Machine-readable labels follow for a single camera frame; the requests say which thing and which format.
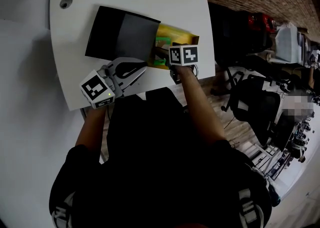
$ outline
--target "table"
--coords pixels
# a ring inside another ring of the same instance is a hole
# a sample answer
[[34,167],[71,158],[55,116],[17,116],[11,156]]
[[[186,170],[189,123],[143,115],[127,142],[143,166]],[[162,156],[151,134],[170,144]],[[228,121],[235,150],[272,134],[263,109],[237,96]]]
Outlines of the table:
[[[61,0],[50,0],[51,40],[57,73],[68,108],[89,106],[79,83],[109,61],[85,56],[99,6],[141,14],[199,37],[199,75],[215,75],[214,44],[207,0],[72,0],[62,9]],[[169,71],[148,67],[138,81],[125,90],[129,96],[174,85]]]

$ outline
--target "wooden floor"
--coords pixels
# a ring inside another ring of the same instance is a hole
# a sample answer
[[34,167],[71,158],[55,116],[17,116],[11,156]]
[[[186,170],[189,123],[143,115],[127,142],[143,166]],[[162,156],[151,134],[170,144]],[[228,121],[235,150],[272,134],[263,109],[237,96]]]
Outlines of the wooden floor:
[[[245,73],[244,78],[246,78],[249,74],[255,74],[255,72],[249,72],[244,68],[231,69],[231,74],[234,74],[236,71],[244,72]],[[226,73],[220,70],[218,66],[216,67],[215,77],[199,80],[204,93],[206,94],[209,102],[211,103],[212,108],[215,110],[215,112],[219,116],[223,124],[223,127],[226,127],[225,133],[226,133],[227,140],[230,142],[231,145],[234,145],[236,148],[239,148],[239,149],[243,144],[247,142],[250,142],[252,144],[259,143],[257,137],[255,136],[253,130],[251,129],[251,127],[247,122],[242,122],[234,118],[233,112],[230,109],[227,112],[224,112],[221,110],[221,106],[224,106],[227,104],[229,95],[214,96],[210,94],[210,90],[212,87],[214,87],[216,90],[219,90],[219,91],[225,89],[226,88],[225,81],[226,81]],[[184,91],[181,84],[171,86],[170,89],[172,90],[172,92],[174,93],[178,101],[183,106],[185,106],[187,103],[186,103]],[[264,86],[263,89],[276,92],[278,90],[278,86],[270,87],[269,85],[266,85]],[[109,106],[110,116],[112,114],[113,108],[114,108],[114,105],[111,104]],[[102,159],[104,160],[107,160],[109,157],[108,148],[107,148],[108,128],[109,128],[109,119],[108,119],[108,116],[106,115],[105,122],[104,122],[104,129],[103,129],[102,148],[101,148],[101,156],[102,156]]]

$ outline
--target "white cube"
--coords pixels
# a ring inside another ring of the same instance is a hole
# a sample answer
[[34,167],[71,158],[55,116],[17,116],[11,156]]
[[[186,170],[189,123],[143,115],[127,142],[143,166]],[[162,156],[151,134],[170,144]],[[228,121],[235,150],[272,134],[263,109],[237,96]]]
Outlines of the white cube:
[[107,86],[105,80],[93,70],[79,84],[82,94],[92,105],[93,109],[111,104],[115,101],[115,93]]
[[197,45],[179,45],[169,47],[169,63],[173,66],[190,66],[198,63]]

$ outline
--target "desk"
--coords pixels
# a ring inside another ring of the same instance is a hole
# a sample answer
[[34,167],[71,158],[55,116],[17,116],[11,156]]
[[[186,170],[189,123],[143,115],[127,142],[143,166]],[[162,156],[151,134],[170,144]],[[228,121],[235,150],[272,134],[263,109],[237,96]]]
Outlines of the desk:
[[[163,24],[200,36],[198,43],[199,79],[215,75],[214,44],[207,0],[73,0],[60,8],[61,0],[50,0],[50,28],[54,60],[61,87],[70,110],[89,106],[79,83],[93,70],[109,61],[85,56],[90,32],[99,6],[141,14]],[[169,71],[148,67],[132,86],[129,96],[172,86]]]

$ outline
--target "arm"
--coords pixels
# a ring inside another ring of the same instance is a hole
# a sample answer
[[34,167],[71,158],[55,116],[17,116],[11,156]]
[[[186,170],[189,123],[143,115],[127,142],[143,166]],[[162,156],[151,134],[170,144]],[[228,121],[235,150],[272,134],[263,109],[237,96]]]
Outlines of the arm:
[[105,124],[106,107],[99,109],[90,109],[83,127],[80,131],[75,146],[84,145],[93,155],[95,159],[99,161],[102,135]]
[[309,82],[308,82],[308,84],[309,84],[310,88],[312,88],[312,89],[313,89],[314,86],[315,86],[314,70],[315,70],[314,67],[310,67]]
[[192,121],[203,140],[211,145],[225,140],[225,131],[197,78],[188,66],[176,66]]

